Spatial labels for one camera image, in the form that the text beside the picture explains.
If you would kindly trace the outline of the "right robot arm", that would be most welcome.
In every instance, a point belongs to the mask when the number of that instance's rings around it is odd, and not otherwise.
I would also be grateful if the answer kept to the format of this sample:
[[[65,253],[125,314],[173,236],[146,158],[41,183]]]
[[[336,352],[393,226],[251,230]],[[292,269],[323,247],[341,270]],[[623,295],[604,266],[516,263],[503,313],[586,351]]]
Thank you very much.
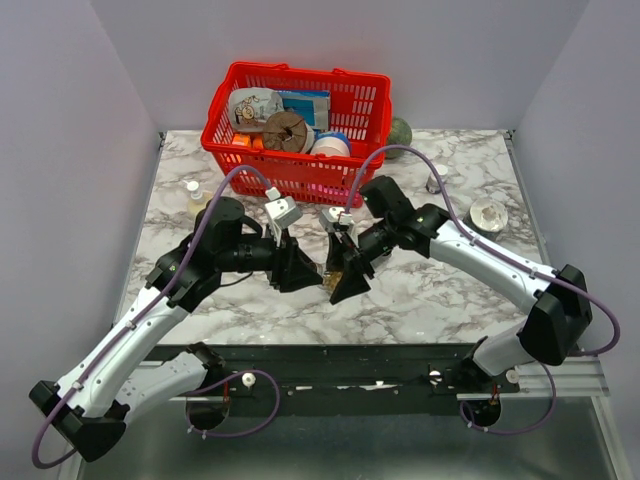
[[[575,354],[593,318],[583,295],[582,271],[572,265],[557,270],[520,257],[476,236],[434,204],[415,208],[388,176],[366,183],[361,194],[377,220],[362,233],[356,233],[351,215],[342,207],[321,215],[330,240],[326,268],[341,275],[332,289],[332,304],[368,292],[374,262],[400,248],[466,272],[526,316],[523,323],[478,341],[471,360],[459,370],[467,389],[483,391],[496,375],[516,365],[537,361],[558,366]]]

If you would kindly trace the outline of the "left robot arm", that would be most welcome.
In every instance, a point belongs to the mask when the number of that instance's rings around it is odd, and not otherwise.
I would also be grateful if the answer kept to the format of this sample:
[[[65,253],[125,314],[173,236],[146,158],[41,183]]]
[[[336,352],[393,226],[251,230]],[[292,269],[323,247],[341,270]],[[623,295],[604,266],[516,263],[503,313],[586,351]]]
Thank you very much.
[[[214,393],[222,359],[194,345],[135,386],[131,375],[174,327],[221,287],[227,272],[266,274],[269,285],[291,293],[321,284],[313,261],[288,231],[302,213],[275,189],[264,206],[268,226],[248,217],[243,204],[215,196],[196,217],[194,231],[161,256],[123,318],[76,367],[56,381],[39,381],[31,401],[46,424],[85,461],[103,457],[135,416],[174,395]]]

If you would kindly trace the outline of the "clear jar of yellow pills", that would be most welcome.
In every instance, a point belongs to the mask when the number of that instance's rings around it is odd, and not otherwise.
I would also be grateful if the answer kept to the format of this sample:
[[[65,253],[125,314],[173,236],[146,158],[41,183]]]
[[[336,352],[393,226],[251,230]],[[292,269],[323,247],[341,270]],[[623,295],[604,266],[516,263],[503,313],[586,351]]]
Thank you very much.
[[[342,271],[327,270],[323,265],[316,264],[316,273],[321,277],[319,287],[327,292],[333,292],[343,277]]]

